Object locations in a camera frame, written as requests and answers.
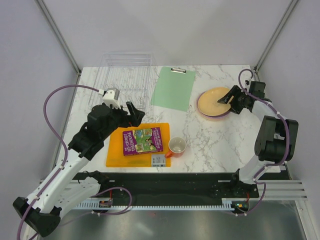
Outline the tan plate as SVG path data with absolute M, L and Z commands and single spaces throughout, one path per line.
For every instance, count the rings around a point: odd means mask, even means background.
M 197 100 L 197 108 L 200 113 L 209 117 L 218 117 L 227 114 L 231 109 L 229 103 L 218 103 L 229 92 L 226 87 L 211 88 L 202 93 Z

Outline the pink plate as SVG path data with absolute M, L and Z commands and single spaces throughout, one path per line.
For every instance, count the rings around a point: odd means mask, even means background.
M 219 120 L 222 120 L 223 118 L 227 117 L 229 114 L 230 114 L 230 111 L 227 111 L 223 114 L 220 114 L 220 115 L 216 115 L 216 116 L 210 116 L 210 115 L 205 115 L 203 114 L 202 112 L 198 111 L 197 112 L 201 117 L 209 120 L 209 121 L 219 121 Z

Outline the purple plate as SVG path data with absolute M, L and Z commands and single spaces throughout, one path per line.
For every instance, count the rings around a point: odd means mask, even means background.
M 218 119 L 222 119 L 222 118 L 226 117 L 227 115 L 229 115 L 229 114 L 231 113 L 231 112 L 228 110 L 227 112 L 225 112 L 225 113 L 223 113 L 223 114 L 220 114 L 220 115 L 215 115 L 215 116 L 206 115 L 206 114 L 202 113 L 202 112 L 200 111 L 200 109 L 199 109 L 199 99 L 200 99 L 200 98 L 198 98 L 198 99 L 196 100 L 196 109 L 197 109 L 197 112 L 198 112 L 202 117 L 204 117 L 204 118 L 207 118 L 207 119 L 209 119 L 209 120 L 218 120 Z

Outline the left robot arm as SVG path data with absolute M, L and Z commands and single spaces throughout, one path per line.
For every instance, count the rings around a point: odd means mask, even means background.
M 70 203 L 59 196 L 74 176 L 86 166 L 104 147 L 104 141 L 117 129 L 138 127 L 145 112 L 135 108 L 132 102 L 126 102 L 128 110 L 114 108 L 105 103 L 94 106 L 87 115 L 87 121 L 81 126 L 71 142 L 64 148 L 64 159 L 57 164 L 46 179 L 27 197 L 17 197 L 13 207 L 21 218 L 42 237 L 50 235 L 59 225 L 64 215 L 74 206 L 97 194 L 106 196 L 110 191 L 108 182 L 99 179 L 92 183 L 83 183 L 73 193 Z

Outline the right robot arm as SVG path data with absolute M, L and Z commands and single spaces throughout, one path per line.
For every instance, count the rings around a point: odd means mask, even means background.
M 230 104 L 230 111 L 240 114 L 248 109 L 261 122 L 255 143 L 254 156 L 232 175 L 229 191 L 235 197 L 247 191 L 271 167 L 279 166 L 292 159 L 299 124 L 277 111 L 271 100 L 265 98 L 264 82 L 252 81 L 248 92 L 235 85 L 217 102 Z

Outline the purple treehouse book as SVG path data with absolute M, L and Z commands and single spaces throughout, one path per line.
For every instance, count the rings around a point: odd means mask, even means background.
M 160 127 L 124 131 L 122 140 L 125 157 L 158 153 L 164 150 Z

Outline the green clipboard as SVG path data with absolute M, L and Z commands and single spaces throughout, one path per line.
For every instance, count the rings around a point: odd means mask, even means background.
M 195 77 L 195 71 L 163 66 L 156 81 L 150 104 L 186 112 Z

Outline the orange cutting mat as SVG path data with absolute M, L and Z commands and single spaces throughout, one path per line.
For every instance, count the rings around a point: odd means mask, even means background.
M 123 154 L 123 132 L 160 127 L 161 137 L 163 143 L 163 151 L 153 152 L 147 154 L 137 154 L 124 156 Z M 138 127 L 119 127 L 115 130 L 109 139 L 109 147 L 106 157 L 106 166 L 109 168 L 133 168 L 133 167 L 151 167 L 151 156 L 152 154 L 163 154 L 165 155 L 169 151 L 169 140 L 170 136 L 170 125 L 168 123 L 142 123 Z M 171 166 L 171 159 L 166 158 L 166 167 Z

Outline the small grey card box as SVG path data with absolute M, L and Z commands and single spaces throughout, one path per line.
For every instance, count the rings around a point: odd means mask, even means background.
M 151 167 L 166 167 L 166 158 L 164 154 L 151 155 Z

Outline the orange mug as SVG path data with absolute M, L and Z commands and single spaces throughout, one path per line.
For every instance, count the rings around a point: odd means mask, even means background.
M 166 159 L 168 158 L 179 158 L 181 157 L 185 150 L 186 150 L 187 144 L 186 141 L 182 137 L 173 137 L 168 142 L 168 152 L 164 155 Z

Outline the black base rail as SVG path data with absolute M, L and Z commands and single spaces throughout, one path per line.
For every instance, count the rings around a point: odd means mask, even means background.
M 208 203 L 210 199 L 258 198 L 256 184 L 241 184 L 232 181 L 233 173 L 77 173 L 74 180 L 98 180 L 100 191 L 123 187 L 131 196 L 112 190 L 112 198 L 168 199 L 198 198 Z

